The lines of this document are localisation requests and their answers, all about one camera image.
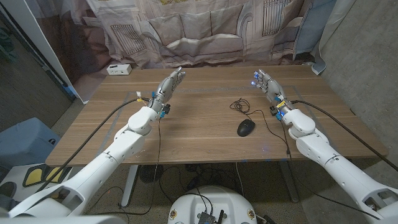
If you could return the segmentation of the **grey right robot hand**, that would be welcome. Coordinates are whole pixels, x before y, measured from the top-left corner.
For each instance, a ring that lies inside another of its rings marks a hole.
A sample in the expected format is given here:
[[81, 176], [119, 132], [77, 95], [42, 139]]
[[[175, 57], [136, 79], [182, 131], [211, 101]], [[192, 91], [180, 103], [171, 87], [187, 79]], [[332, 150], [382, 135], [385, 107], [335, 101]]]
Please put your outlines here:
[[293, 104], [287, 99], [283, 88], [268, 73], [259, 69], [254, 72], [255, 81], [251, 85], [260, 88], [271, 103], [271, 115], [283, 117], [294, 110]]

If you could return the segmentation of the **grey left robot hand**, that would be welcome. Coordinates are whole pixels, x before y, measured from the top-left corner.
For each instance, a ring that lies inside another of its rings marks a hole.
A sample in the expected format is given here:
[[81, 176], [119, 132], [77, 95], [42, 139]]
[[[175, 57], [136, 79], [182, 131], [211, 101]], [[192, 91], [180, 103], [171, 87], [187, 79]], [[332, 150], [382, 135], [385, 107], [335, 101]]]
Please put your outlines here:
[[150, 100], [148, 107], [159, 113], [166, 103], [171, 99], [172, 93], [176, 87], [182, 82], [185, 77], [185, 72], [182, 67], [178, 67], [167, 78], [162, 80], [156, 91], [155, 95]]

